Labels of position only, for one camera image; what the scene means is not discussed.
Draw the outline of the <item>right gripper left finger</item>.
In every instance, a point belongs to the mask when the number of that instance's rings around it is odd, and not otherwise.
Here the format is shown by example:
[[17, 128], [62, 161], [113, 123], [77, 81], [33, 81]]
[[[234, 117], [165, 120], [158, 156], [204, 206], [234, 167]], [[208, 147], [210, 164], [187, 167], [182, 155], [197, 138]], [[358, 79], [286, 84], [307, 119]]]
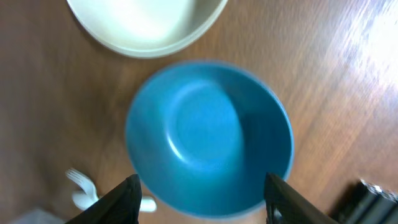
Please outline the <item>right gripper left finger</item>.
[[138, 224], [141, 198], [141, 181], [133, 174], [66, 224]]

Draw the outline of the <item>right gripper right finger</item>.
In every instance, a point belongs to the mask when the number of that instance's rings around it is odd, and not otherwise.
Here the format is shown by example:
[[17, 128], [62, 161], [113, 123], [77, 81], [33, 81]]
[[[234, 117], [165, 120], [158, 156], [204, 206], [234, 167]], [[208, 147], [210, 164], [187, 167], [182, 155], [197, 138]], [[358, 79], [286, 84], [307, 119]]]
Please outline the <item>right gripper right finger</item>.
[[267, 224], [333, 224], [332, 218], [319, 211], [288, 183], [273, 173], [266, 174], [264, 200]]

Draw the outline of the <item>blue bowl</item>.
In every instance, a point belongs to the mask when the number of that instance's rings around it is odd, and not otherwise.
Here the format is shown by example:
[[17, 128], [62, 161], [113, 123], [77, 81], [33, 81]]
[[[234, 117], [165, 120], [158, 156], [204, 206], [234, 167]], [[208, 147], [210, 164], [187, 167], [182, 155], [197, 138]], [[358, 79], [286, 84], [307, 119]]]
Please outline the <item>blue bowl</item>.
[[287, 180], [294, 161], [292, 126], [276, 94], [225, 62], [184, 61], [155, 72], [132, 100], [125, 140], [156, 198], [209, 220], [261, 209], [267, 173]]

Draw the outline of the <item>cream bowl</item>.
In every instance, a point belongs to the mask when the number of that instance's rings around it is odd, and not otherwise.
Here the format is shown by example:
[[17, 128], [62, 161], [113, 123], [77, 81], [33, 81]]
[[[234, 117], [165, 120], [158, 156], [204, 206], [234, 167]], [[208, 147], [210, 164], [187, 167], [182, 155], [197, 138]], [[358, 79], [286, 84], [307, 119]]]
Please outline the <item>cream bowl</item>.
[[193, 44], [228, 0], [67, 0], [81, 26], [121, 55], [160, 58]]

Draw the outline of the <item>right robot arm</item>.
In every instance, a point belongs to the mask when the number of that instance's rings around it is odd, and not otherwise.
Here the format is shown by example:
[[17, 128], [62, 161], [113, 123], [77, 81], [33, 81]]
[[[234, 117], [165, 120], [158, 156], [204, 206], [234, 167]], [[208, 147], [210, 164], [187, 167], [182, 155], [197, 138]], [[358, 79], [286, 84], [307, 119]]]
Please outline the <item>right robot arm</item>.
[[[397, 195], [363, 180], [333, 218], [275, 174], [266, 175], [264, 198], [268, 223], [397, 223]], [[137, 223], [143, 209], [141, 180], [133, 174], [104, 197], [92, 201], [70, 223]]]

